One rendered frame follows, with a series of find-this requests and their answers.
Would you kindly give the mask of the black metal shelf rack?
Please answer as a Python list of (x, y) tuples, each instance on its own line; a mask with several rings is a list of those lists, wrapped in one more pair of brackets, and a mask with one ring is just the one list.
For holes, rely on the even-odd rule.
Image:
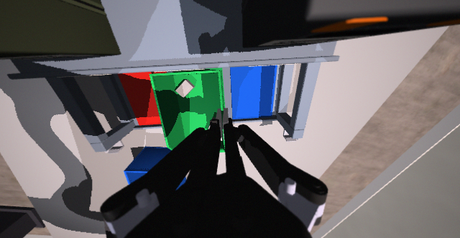
[[(120, 55), (11, 60), (20, 73), (7, 74), (46, 78), (95, 152), (119, 153), (121, 139), (133, 129), (162, 128), (149, 74), (204, 70), (222, 71), (224, 108), (232, 124), (278, 120), (286, 142), (295, 142), (303, 138), (320, 62), (340, 58), (334, 55), (337, 41), (243, 48), (242, 0), (101, 3)], [(107, 133), (73, 77), (86, 75), (99, 77), (121, 121)]]

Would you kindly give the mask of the blue bin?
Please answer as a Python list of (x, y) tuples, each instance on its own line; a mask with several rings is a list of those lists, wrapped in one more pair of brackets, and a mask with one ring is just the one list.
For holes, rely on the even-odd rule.
[(145, 147), (124, 170), (128, 184), (146, 174), (170, 151), (167, 147)]

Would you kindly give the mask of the green bin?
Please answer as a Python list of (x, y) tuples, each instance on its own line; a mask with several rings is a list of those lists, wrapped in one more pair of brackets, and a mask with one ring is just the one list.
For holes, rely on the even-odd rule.
[[(184, 75), (183, 75), (184, 74)], [(224, 92), (221, 70), (149, 74), (167, 148), (173, 150), (199, 127), (208, 129), (221, 109)], [(182, 97), (175, 90), (189, 80), (195, 87)]]

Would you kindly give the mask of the black case with orange latches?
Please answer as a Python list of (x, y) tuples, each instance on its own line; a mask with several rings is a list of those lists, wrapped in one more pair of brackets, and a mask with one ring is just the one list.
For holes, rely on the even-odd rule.
[(460, 0), (242, 0), (242, 46), (308, 45), (460, 24)]

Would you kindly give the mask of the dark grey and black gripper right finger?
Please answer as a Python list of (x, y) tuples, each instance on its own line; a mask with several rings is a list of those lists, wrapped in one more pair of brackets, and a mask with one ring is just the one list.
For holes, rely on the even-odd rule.
[(234, 127), (224, 108), (223, 131), (230, 224), (238, 232), (254, 224), (254, 199), (238, 144), (278, 201), (295, 214), (310, 232), (321, 223), (328, 188), (321, 180), (290, 164), (245, 124)]

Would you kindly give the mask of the olive green tool case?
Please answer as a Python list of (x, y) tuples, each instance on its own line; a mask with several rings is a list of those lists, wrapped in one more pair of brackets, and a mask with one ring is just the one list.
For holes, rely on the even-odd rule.
[(0, 60), (120, 54), (101, 0), (0, 0)]

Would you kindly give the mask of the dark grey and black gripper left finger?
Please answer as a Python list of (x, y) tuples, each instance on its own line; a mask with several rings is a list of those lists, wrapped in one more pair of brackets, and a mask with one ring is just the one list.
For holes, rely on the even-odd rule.
[(223, 136), (221, 109), (210, 128), (195, 129), (142, 177), (107, 198), (100, 207), (114, 238), (124, 238), (188, 177), (171, 208), (174, 233), (186, 237), (198, 226), (209, 174), (217, 174)]

